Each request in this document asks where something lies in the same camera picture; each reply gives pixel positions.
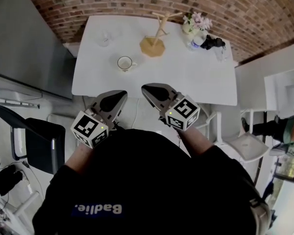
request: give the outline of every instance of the green shirt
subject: green shirt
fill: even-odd
[[[287,154],[294,157],[294,142],[291,141],[291,133],[294,126],[294,116],[290,117],[283,133],[283,143],[288,144]]]

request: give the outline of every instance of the black t-shirt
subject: black t-shirt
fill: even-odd
[[[236,161],[213,146],[196,158],[154,132],[126,130],[94,149],[81,176],[62,166],[33,218],[37,235],[255,234]]]

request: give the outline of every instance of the black pants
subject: black pants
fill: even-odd
[[[273,139],[283,142],[283,133],[288,119],[280,119],[278,122],[270,121],[267,123],[255,124],[253,134],[255,136],[272,136]]]
[[[20,171],[15,172],[15,165],[10,165],[0,172],[0,195],[6,195],[13,187],[23,179]]]

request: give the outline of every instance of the brick wall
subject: brick wall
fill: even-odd
[[[228,39],[244,61],[294,43],[294,0],[32,0],[62,42],[80,42],[90,15],[153,17],[151,11],[198,11],[211,33]],[[182,16],[171,21],[182,23]]]

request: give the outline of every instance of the table top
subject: table top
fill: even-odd
[[[166,50],[161,57],[141,52],[140,41],[154,36],[156,19],[130,16],[91,16],[88,19],[73,78],[74,95],[97,96],[111,90],[126,90],[129,97],[143,97],[141,86],[147,83],[169,84],[188,94],[195,102],[237,105],[236,77],[230,43],[224,40],[228,58],[219,62],[215,52],[189,51],[181,25],[167,22],[167,36],[161,37]],[[107,30],[112,41],[98,45],[98,35]],[[128,56],[138,66],[130,71],[118,69],[117,61]]]

